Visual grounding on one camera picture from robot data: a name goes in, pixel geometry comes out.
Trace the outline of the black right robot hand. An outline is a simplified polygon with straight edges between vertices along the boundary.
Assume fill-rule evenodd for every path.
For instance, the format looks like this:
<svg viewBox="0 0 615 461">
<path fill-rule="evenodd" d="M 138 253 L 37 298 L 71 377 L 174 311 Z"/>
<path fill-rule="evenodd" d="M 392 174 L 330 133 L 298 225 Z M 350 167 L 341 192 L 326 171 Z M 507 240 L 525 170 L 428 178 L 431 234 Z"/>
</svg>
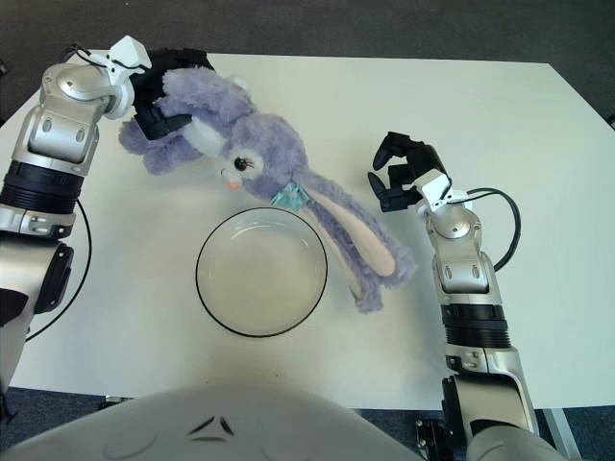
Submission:
<svg viewBox="0 0 615 461">
<path fill-rule="evenodd" d="M 373 169 L 381 170 L 393 158 L 402 158 L 405 162 L 388 166 L 389 186 L 375 173 L 367 173 L 382 212 L 405 210 L 416 205 L 422 196 L 413 185 L 414 181 L 432 169 L 446 173 L 433 147 L 423 141 L 412 140 L 407 134 L 387 133 L 375 154 Z"/>
</svg>

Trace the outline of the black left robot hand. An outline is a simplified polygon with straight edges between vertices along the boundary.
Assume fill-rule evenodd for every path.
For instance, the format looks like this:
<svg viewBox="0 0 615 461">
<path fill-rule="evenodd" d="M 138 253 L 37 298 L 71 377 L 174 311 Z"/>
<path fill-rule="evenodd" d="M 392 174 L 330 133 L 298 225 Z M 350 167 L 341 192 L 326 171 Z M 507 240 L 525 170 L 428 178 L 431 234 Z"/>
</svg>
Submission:
<svg viewBox="0 0 615 461">
<path fill-rule="evenodd" d="M 143 74 L 134 74 L 131 83 L 135 91 L 133 106 L 135 121 L 148 140 L 158 140 L 173 133 L 191 121 L 191 116 L 180 113 L 166 116 L 157 106 L 163 97 L 162 77 L 168 70 L 206 67 L 213 70 L 203 50 L 160 48 L 148 52 L 152 67 Z"/>
</svg>

